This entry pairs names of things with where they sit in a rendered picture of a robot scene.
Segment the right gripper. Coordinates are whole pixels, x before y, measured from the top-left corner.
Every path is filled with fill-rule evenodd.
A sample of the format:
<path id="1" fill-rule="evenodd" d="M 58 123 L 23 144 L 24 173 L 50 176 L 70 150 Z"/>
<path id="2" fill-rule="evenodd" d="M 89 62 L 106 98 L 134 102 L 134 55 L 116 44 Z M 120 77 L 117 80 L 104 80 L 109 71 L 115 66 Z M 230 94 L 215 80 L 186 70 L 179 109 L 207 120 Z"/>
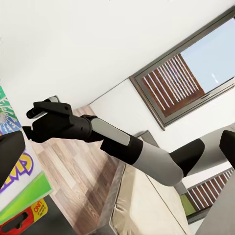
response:
<path id="1" fill-rule="evenodd" d="M 74 140 L 80 136 L 82 120 L 73 115 L 70 104 L 38 101 L 33 106 L 46 114 L 34 121 L 32 127 L 22 127 L 28 140 L 44 143 L 51 138 Z"/>

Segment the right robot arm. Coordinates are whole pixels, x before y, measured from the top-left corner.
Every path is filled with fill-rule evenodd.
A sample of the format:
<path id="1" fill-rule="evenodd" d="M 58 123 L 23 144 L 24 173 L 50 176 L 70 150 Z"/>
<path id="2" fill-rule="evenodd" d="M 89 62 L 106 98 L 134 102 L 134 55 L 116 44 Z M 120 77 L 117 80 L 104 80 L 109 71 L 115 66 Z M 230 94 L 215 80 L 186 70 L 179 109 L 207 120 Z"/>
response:
<path id="1" fill-rule="evenodd" d="M 223 131 L 235 132 L 235 122 L 207 133 L 172 153 L 142 141 L 98 118 L 73 115 L 71 105 L 57 95 L 33 103 L 32 127 L 22 127 L 28 140 L 44 143 L 51 138 L 102 141 L 100 147 L 111 156 L 139 169 L 160 184 L 176 186 L 184 177 L 228 162 L 219 144 Z"/>

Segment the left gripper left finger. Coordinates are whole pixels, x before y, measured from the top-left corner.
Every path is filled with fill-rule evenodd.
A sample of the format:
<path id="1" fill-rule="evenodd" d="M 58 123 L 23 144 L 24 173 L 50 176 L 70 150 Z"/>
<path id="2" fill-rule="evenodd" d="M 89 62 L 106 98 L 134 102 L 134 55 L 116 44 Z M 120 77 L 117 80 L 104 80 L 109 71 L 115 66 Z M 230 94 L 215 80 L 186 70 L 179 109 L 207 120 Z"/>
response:
<path id="1" fill-rule="evenodd" d="M 0 136 L 0 188 L 25 149 L 21 130 Z"/>

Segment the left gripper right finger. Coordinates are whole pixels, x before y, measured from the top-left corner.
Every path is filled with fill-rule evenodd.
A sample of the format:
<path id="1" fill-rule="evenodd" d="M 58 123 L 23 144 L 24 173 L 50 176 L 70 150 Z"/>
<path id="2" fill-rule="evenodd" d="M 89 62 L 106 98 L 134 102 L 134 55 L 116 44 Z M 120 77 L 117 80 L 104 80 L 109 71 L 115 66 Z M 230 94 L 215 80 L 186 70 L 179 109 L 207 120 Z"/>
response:
<path id="1" fill-rule="evenodd" d="M 223 131 L 219 147 L 235 169 L 235 132 L 228 130 Z"/>

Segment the board game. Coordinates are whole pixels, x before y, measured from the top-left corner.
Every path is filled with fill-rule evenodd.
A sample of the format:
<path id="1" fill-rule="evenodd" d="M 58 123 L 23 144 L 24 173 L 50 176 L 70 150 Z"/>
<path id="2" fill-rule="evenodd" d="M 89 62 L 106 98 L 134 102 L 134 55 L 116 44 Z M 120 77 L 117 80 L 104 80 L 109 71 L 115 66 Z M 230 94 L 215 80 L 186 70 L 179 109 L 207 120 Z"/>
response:
<path id="1" fill-rule="evenodd" d="M 37 155 L 0 85 L 0 136 L 21 130 L 25 149 L 0 188 L 0 235 L 20 235 L 48 211 L 44 197 L 53 192 Z M 20 228 L 8 232 L 1 227 L 25 212 Z"/>

